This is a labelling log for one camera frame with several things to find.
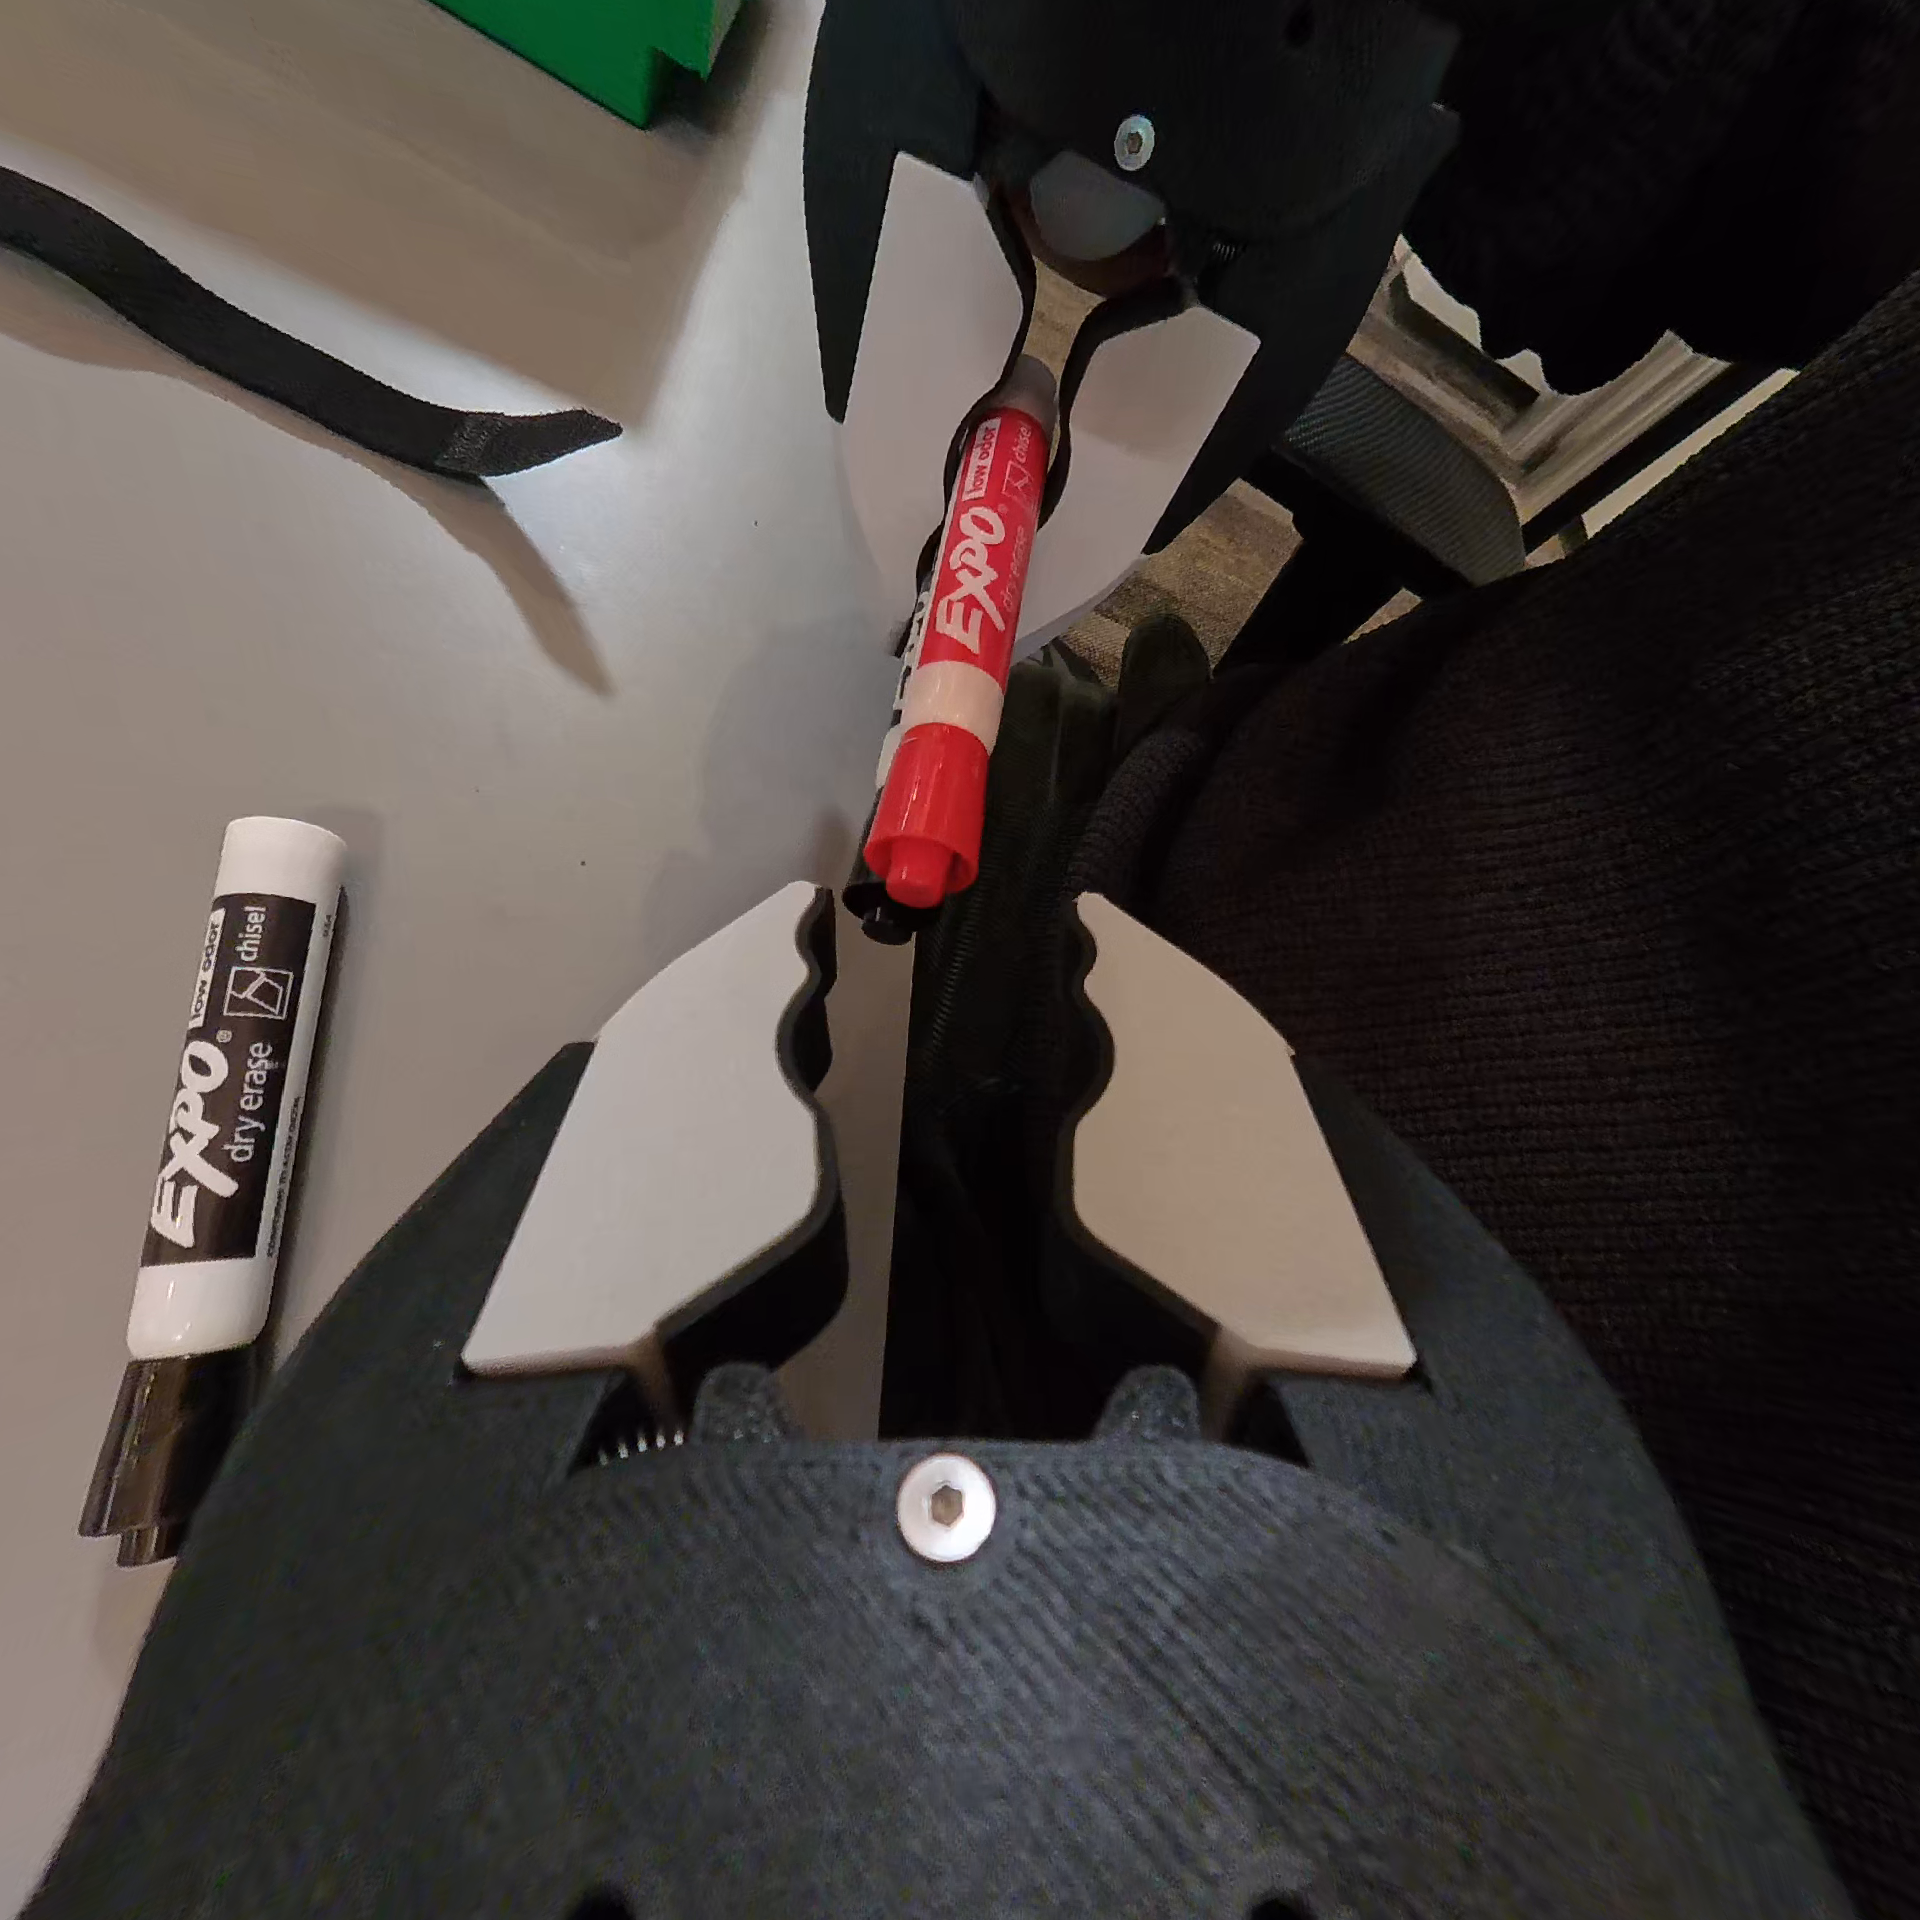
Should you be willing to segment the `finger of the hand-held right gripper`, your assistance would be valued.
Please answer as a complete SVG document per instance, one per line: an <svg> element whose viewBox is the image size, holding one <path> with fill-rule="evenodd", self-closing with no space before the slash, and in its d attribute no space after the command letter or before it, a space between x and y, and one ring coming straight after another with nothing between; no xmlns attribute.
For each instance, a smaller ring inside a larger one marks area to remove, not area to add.
<svg viewBox="0 0 1920 1920"><path fill-rule="evenodd" d="M976 187L898 155L836 453L868 607L909 607L952 432L1017 352L1024 296Z"/></svg>
<svg viewBox="0 0 1920 1920"><path fill-rule="evenodd" d="M1095 347L1068 412L1068 479L1026 571L1017 656L1133 571L1256 349L1204 305Z"/></svg>

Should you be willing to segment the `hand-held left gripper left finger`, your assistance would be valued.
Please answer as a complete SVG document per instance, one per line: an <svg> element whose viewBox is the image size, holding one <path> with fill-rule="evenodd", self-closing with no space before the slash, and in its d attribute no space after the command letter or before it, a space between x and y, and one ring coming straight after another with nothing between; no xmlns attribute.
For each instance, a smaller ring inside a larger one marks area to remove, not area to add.
<svg viewBox="0 0 1920 1920"><path fill-rule="evenodd" d="M463 1343L472 1375L628 1374L690 1412L728 1359L777 1366L836 1315L833 899L793 880L653 973L591 1039Z"/></svg>

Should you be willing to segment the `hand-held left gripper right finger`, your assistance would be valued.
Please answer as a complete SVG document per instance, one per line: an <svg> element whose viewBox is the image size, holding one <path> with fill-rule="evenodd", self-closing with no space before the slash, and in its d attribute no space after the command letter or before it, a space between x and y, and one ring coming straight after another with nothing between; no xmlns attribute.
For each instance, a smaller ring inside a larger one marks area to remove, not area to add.
<svg viewBox="0 0 1920 1920"><path fill-rule="evenodd" d="M1408 1379L1413 1337L1282 1032L1100 894L1072 900L1064 995L1085 1079L1058 1222L1095 1341L1186 1374L1204 1424L1264 1375Z"/></svg>

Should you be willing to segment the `black dry erase marker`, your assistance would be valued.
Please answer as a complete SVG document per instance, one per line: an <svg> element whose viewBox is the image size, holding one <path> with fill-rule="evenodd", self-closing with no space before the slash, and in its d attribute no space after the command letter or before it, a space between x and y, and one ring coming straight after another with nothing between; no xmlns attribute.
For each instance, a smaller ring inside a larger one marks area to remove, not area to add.
<svg viewBox="0 0 1920 1920"><path fill-rule="evenodd" d="M296 1182L344 840L225 824L161 1124L127 1364L79 1533L121 1568L173 1559L266 1372L281 1232Z"/></svg>
<svg viewBox="0 0 1920 1920"><path fill-rule="evenodd" d="M906 684L912 680L918 662L921 662L921 644L922 644L922 628L928 619L928 582L930 576L921 579L916 603L912 607L909 619L902 625L898 638L895 657L898 657L898 675L895 675L895 693L893 693L893 709L888 713L887 731L880 741L880 755L874 760L874 777L873 777L873 800L868 807L868 819L860 828L855 839L855 854L852 867L847 870L847 881L841 888L841 904L849 917L862 925L862 931L874 940L877 943L906 943L916 934L921 925L928 924L930 910L928 908L909 908L902 903L893 903L885 891L882 875L874 872L873 864L866 857L868 839L873 836L873 828L880 812L880 798L887 783L887 777L893 766L898 739L902 734L902 713L904 713L904 693Z"/></svg>

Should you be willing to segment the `red dry erase marker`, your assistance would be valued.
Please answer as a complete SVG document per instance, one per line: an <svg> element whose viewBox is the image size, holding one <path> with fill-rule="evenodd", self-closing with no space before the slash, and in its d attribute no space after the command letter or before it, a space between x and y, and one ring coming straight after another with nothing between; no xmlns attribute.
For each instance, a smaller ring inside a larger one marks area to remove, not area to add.
<svg viewBox="0 0 1920 1920"><path fill-rule="evenodd" d="M1056 419L1053 373L1024 355L962 437L862 851L898 908L937 908L976 880Z"/></svg>

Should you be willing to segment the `light grey desk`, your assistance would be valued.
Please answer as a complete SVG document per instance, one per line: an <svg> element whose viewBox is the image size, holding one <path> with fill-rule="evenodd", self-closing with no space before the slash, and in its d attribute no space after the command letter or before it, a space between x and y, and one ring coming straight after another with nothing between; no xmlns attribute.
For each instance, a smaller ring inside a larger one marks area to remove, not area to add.
<svg viewBox="0 0 1920 1920"><path fill-rule="evenodd" d="M2 1901L168 1566L77 1533L229 819L349 851L279 1347L541 1067L836 881L893 684L822 408L818 4L620 124L432 4L4 4L4 164L406 393L620 439L456 486L4 256Z"/></svg>

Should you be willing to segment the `black knit sleeve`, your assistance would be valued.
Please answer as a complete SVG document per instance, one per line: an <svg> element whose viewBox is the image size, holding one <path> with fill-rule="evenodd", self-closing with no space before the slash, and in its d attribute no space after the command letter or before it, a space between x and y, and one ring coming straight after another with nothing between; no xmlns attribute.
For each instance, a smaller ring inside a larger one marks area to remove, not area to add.
<svg viewBox="0 0 1920 1920"><path fill-rule="evenodd" d="M1070 864L1543 1281L1863 1916L1918 1862L1918 285L1570 560L1220 671Z"/></svg>

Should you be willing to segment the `green plastic bin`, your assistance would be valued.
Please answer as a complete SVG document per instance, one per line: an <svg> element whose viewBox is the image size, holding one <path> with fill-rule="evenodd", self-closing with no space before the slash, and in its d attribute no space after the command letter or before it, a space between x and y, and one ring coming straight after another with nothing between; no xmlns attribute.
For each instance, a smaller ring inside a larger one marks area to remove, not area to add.
<svg viewBox="0 0 1920 1920"><path fill-rule="evenodd" d="M493 45L649 128L677 73L706 79L741 3L437 3Z"/></svg>

